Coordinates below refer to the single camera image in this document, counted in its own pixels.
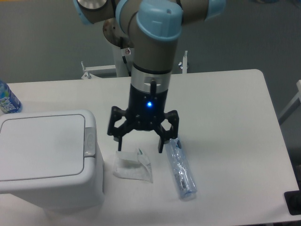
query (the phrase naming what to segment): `clear plastic bottle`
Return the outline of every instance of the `clear plastic bottle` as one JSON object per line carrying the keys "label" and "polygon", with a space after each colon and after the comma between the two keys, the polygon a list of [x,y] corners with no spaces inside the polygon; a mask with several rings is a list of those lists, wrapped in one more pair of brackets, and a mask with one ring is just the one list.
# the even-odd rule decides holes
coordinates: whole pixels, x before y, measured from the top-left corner
{"label": "clear plastic bottle", "polygon": [[10,90],[9,86],[0,80],[0,109],[5,113],[17,113],[22,110],[19,99]]}
{"label": "clear plastic bottle", "polygon": [[185,156],[185,151],[182,148],[179,138],[170,139],[170,142],[165,145],[165,149],[170,166],[173,170],[175,181],[179,188],[180,197],[188,198],[195,194],[198,190],[195,186],[195,182]]}

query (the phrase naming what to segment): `bottle label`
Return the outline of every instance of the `bottle label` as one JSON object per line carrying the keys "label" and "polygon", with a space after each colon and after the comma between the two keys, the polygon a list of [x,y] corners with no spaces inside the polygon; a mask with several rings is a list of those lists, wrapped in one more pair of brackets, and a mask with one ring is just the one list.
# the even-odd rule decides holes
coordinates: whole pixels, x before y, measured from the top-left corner
{"label": "bottle label", "polygon": [[20,101],[11,93],[6,93],[3,98],[0,99],[0,108],[4,113],[15,113],[20,109]]}

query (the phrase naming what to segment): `table surface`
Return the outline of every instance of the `table surface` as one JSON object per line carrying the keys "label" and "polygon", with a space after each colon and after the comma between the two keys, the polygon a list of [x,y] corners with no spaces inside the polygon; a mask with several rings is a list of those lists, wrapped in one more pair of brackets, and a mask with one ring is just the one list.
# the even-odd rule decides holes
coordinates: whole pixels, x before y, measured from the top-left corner
{"label": "table surface", "polygon": [[154,183],[112,174],[118,143],[106,134],[111,107],[127,108],[130,78],[10,84],[24,112],[88,109],[104,159],[105,201],[84,210],[43,210],[0,195],[1,226],[249,225],[292,221],[284,192],[297,190],[290,159],[258,70],[172,75],[166,112],[180,116],[179,135],[198,187],[178,197],[155,132],[126,135],[123,151],[143,149]]}

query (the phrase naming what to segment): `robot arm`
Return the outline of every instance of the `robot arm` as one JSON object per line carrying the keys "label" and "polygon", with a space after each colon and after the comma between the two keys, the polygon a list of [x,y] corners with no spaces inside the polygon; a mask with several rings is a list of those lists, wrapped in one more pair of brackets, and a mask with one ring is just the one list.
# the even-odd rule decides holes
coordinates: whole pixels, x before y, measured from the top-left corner
{"label": "robot arm", "polygon": [[[91,23],[116,17],[121,30],[135,47],[129,104],[127,110],[114,106],[108,135],[119,142],[131,130],[154,130],[164,143],[177,138],[177,111],[164,113],[171,70],[182,24],[205,20],[223,11],[225,0],[74,0],[84,18]],[[126,121],[118,128],[115,122]],[[166,131],[161,123],[171,124]]]}

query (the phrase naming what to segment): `water bottle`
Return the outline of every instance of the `water bottle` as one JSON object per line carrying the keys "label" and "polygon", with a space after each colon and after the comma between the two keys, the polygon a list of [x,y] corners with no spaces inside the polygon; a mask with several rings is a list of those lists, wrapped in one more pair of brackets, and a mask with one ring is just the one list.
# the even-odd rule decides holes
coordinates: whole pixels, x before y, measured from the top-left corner
{"label": "water bottle", "polygon": [[22,104],[9,86],[0,80],[0,109],[5,113],[17,113],[22,110]]}
{"label": "water bottle", "polygon": [[180,192],[180,197],[188,198],[198,190],[179,138],[170,139],[170,142],[165,145],[165,149]]}

